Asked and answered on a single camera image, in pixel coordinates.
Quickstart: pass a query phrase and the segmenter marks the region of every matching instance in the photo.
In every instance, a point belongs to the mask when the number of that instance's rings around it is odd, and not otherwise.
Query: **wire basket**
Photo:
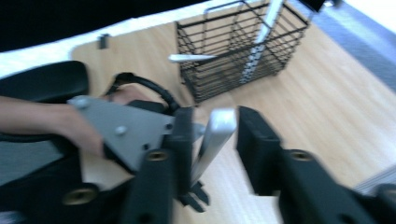
[[[233,4],[238,6],[209,13]],[[176,22],[179,54],[216,56],[179,64],[196,104],[286,67],[310,19],[280,2],[269,24],[269,6],[237,1],[206,10],[201,21]],[[263,30],[265,37],[258,40]]]

